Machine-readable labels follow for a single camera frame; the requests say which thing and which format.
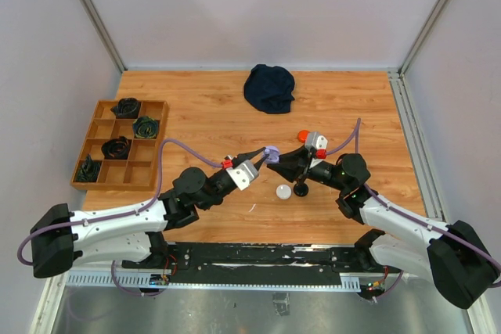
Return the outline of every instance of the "red clip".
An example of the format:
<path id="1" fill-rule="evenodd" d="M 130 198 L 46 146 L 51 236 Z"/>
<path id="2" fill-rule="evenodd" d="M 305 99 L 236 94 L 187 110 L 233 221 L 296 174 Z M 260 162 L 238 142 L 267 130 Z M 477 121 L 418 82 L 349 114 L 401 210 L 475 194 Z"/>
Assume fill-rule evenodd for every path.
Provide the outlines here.
<path id="1" fill-rule="evenodd" d="M 232 162 L 232 160 L 223 160 L 221 162 L 221 165 L 222 165 L 222 169 L 226 170 L 227 168 L 233 167 L 233 162 Z"/>
<path id="2" fill-rule="evenodd" d="M 319 149 L 316 151 L 316 157 L 320 160 L 324 160 L 327 158 L 327 150 Z"/>

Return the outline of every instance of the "navy blue hat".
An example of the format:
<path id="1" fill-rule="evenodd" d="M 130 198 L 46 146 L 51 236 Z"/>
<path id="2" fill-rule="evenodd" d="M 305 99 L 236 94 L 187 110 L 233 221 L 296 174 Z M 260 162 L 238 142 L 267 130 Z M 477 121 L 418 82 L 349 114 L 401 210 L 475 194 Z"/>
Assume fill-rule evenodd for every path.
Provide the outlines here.
<path id="1" fill-rule="evenodd" d="M 294 77 L 281 66 L 255 66 L 243 86 L 243 96 L 265 113 L 289 113 L 294 101 Z"/>

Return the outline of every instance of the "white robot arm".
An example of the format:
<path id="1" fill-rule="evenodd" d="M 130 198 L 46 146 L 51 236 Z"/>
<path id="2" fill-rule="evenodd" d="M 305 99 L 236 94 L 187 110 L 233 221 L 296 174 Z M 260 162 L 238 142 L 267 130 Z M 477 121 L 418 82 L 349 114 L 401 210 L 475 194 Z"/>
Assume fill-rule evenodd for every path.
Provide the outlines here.
<path id="1" fill-rule="evenodd" d="M 367 271 L 379 264 L 418 275 L 463 309 L 499 277 L 471 226 L 434 221 L 390 202 L 366 184 L 370 173 L 360 154 L 344 154 L 331 164 L 324 160 L 326 144 L 324 136 L 311 132 L 301 148 L 280 155 L 268 168 L 295 182 L 297 196 L 308 194 L 307 179 L 339 190 L 336 202 L 343 215 L 376 228 L 355 244 Z"/>
<path id="2" fill-rule="evenodd" d="M 167 254 L 162 231 L 193 223 L 198 220 L 197 208 L 220 205 L 233 190 L 249 187 L 265 157 L 255 164 L 250 159 L 263 150 L 228 156 L 210 177 L 198 167 L 187 168 L 172 182 L 172 189 L 142 203 L 98 211 L 69 211 L 65 203 L 55 205 L 31 229 L 33 261 L 26 264 L 33 266 L 36 278 L 96 261 L 157 264 L 155 258 Z"/>

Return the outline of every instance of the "gray wall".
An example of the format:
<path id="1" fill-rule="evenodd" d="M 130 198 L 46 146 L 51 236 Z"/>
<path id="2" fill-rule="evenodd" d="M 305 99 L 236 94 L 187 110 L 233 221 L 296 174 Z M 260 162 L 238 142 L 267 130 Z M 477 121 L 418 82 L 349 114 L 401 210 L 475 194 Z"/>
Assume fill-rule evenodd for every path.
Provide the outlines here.
<path id="1" fill-rule="evenodd" d="M 129 68 L 396 67 L 436 0 L 94 0 Z"/>
<path id="2" fill-rule="evenodd" d="M 119 75 L 78 0 L 0 0 L 0 20 L 0 331 L 17 334 L 44 283 L 18 263 L 17 246 L 50 206 L 79 208 L 71 172 Z"/>
<path id="3" fill-rule="evenodd" d="M 501 7 L 452 0 L 407 75 L 449 220 L 501 260 Z M 501 330 L 501 289 L 488 301 Z"/>

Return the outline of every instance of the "wooden floor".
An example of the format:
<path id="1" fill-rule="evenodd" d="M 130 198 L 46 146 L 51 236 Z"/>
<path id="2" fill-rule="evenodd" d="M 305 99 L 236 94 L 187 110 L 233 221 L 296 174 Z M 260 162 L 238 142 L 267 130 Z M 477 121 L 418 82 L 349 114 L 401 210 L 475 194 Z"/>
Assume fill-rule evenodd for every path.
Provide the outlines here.
<path id="1" fill-rule="evenodd" d="M 294 72 L 296 100 L 283 115 L 258 112 L 243 97 L 248 73 L 125 72 L 117 98 L 165 100 L 170 106 L 166 137 L 177 138 L 213 161 L 227 154 L 276 145 L 280 152 L 300 146 L 301 129 L 320 131 L 329 148 L 342 143 L 362 118 L 360 153 L 372 174 L 370 185 L 398 205 L 424 214 L 387 75 L 384 72 Z M 353 151 L 353 143 L 346 151 Z M 188 166 L 204 165 L 176 145 L 164 149 L 163 191 Z M 334 200 L 337 191 L 311 182 L 305 198 L 276 197 L 287 183 L 262 168 L 243 192 L 235 191 L 219 207 L 199 210 L 200 220 L 165 232 L 171 241 L 307 242 L 349 244 L 369 230 L 343 217 Z M 89 191 L 85 210 L 135 203 L 148 192 Z"/>

